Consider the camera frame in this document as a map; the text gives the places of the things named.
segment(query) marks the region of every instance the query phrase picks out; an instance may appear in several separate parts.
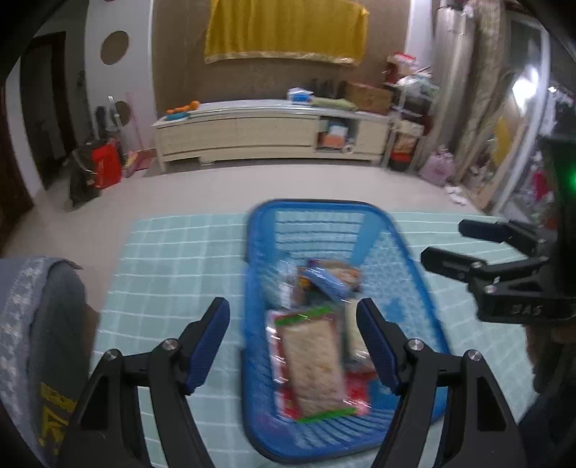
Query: tiled floor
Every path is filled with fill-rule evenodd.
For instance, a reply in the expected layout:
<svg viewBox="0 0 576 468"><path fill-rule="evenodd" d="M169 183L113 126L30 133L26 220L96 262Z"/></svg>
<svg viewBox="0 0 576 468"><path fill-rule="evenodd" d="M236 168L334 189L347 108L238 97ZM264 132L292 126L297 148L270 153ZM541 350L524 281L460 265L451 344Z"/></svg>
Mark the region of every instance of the tiled floor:
<svg viewBox="0 0 576 468"><path fill-rule="evenodd" d="M84 269L88 302L99 310L120 248L139 218L169 214L241 213L271 198L359 200L384 210L476 213L418 178L372 166L273 164L203 169L142 178L106 189L70 209L65 179L37 200L6 246L4 256L66 257Z"/></svg>

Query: orange toy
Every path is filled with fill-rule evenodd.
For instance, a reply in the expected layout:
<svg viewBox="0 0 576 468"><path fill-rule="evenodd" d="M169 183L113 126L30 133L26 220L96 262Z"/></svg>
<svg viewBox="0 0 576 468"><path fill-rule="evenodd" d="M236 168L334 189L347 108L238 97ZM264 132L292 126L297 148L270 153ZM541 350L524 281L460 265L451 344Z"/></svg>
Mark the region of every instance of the orange toy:
<svg viewBox="0 0 576 468"><path fill-rule="evenodd" d="M188 112L188 111L195 111L200 107L200 101L192 101L189 105L185 105L182 107L175 107L174 109L168 109L166 113L168 115L177 114L178 112Z"/></svg>

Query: red bag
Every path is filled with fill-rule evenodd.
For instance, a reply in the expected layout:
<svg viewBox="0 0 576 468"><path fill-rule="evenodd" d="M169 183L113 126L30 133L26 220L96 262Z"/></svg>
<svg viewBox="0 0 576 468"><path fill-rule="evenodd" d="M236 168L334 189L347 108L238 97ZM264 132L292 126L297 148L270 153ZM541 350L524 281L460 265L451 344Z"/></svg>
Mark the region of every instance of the red bag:
<svg viewBox="0 0 576 468"><path fill-rule="evenodd" d="M96 188L106 188L120 182L122 166L115 146L104 145L92 150L92 161L96 170Z"/></svg>

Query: plastic bag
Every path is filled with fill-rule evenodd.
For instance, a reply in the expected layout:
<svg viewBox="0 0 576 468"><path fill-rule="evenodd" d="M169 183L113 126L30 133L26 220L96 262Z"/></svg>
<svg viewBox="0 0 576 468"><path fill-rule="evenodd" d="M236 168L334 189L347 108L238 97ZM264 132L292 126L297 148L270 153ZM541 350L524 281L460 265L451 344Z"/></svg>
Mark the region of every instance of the plastic bag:
<svg viewBox="0 0 576 468"><path fill-rule="evenodd" d="M96 169L96 187L106 188L122 179L122 166L116 147L106 144L92 151L92 160Z"/></svg>
<svg viewBox="0 0 576 468"><path fill-rule="evenodd" d="M420 169L420 177L431 184L442 187L454 175L455 171L454 156L445 148L440 148L438 152L434 152L429 156L422 169Z"/></svg>
<svg viewBox="0 0 576 468"><path fill-rule="evenodd" d="M298 283L298 267L290 259L281 259L262 274L262 287L274 308L293 309L304 304L304 294Z"/></svg>

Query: circular wall decoration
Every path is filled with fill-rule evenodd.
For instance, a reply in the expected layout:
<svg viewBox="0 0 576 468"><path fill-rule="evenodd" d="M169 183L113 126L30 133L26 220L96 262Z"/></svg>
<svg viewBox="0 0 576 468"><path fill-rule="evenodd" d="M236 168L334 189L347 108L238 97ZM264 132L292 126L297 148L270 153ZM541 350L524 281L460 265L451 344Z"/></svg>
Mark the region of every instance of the circular wall decoration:
<svg viewBox="0 0 576 468"><path fill-rule="evenodd" d="M122 126L126 125L132 118L132 109L128 103L125 103L124 101L116 101L114 104L116 105L116 110L120 114L120 123ZM110 117L112 121L115 122L115 120L112 118L112 115L113 111L110 109Z"/></svg>
<svg viewBox="0 0 576 468"><path fill-rule="evenodd" d="M100 47L100 59L106 65L113 65L126 54L130 40L126 31L114 31Z"/></svg>

